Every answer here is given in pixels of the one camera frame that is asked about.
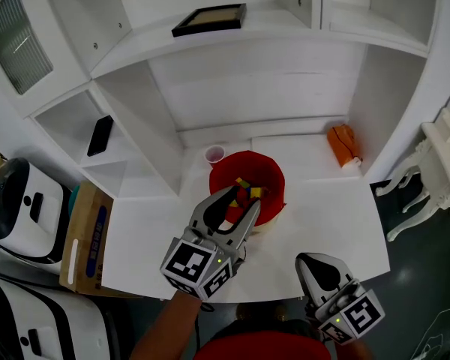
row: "person's arm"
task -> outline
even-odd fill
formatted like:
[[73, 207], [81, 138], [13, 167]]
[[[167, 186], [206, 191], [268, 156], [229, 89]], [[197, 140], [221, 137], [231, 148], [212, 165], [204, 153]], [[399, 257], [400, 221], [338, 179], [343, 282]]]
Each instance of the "person's arm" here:
[[133, 349], [130, 360], [179, 360], [194, 330], [202, 300], [177, 291]]
[[335, 344], [337, 360], [373, 360], [374, 355], [361, 340], [355, 340], [347, 345]]

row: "colorful block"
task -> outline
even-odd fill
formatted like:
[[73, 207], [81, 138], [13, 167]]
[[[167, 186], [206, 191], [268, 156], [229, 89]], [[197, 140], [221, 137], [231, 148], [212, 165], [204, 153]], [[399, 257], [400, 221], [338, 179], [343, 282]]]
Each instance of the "colorful block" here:
[[242, 180], [241, 178], [237, 178], [235, 180], [236, 182], [238, 182], [242, 188], [247, 189], [250, 187], [250, 184], [248, 184], [245, 180]]
[[263, 191], [261, 187], [251, 188], [250, 190], [250, 198], [258, 197], [259, 199], [262, 197]]
[[243, 187], [238, 187], [238, 193], [235, 198], [239, 206], [243, 207], [248, 201], [248, 192]]

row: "ornate white chair leg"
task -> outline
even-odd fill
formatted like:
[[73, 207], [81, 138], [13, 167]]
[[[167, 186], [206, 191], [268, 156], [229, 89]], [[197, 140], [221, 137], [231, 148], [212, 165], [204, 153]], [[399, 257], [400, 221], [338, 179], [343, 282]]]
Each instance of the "ornate white chair leg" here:
[[412, 216], [410, 219], [405, 220], [402, 224], [399, 224], [389, 233], [387, 233], [387, 240], [393, 242], [400, 232], [406, 230], [407, 228], [414, 227], [420, 223], [423, 223], [427, 219], [431, 218], [433, 214], [440, 208], [442, 200], [439, 196], [433, 196], [425, 204], [419, 213]]
[[411, 202], [409, 202], [407, 205], [405, 205], [402, 209], [402, 213], [407, 213], [407, 211], [410, 209], [410, 207], [413, 207], [415, 204], [420, 203], [422, 200], [426, 199], [430, 196], [430, 193], [428, 192], [427, 188], [423, 187], [420, 194], [413, 199]]
[[413, 175], [416, 175], [417, 173], [420, 173], [420, 169], [417, 166], [413, 166], [412, 168], [410, 168], [406, 173], [405, 181], [403, 183], [400, 183], [398, 185], [398, 188], [399, 189], [405, 188], [408, 185], [408, 183], [410, 183], [410, 180], [412, 180]]
[[415, 147], [415, 152], [413, 152], [409, 157], [402, 161], [397, 169], [394, 171], [394, 176], [386, 187], [379, 187], [375, 190], [377, 196], [386, 195], [400, 183], [401, 179], [410, 171], [410, 169], [415, 169], [419, 165], [419, 162], [427, 154], [428, 149], [430, 149], [431, 144], [428, 139], [423, 140]]

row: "red bowl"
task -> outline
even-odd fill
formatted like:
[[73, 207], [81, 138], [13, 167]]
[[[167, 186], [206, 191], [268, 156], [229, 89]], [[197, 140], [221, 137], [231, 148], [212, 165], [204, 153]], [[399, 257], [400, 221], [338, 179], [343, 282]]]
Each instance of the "red bowl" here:
[[[273, 159], [252, 151], [237, 152], [225, 157], [210, 172], [210, 194], [230, 185], [238, 185], [237, 178], [245, 180], [252, 187], [266, 187], [269, 191], [261, 200], [256, 226], [268, 223], [281, 212], [285, 205], [285, 178]], [[234, 224], [243, 211], [242, 208], [228, 207], [225, 218]]]

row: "orange bag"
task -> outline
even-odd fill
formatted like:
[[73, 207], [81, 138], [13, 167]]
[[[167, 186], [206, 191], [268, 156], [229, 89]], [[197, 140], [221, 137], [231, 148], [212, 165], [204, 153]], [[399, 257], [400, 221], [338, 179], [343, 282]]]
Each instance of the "orange bag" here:
[[362, 156], [352, 128], [346, 124], [332, 127], [327, 133], [327, 140], [341, 167], [347, 164], [360, 165]]

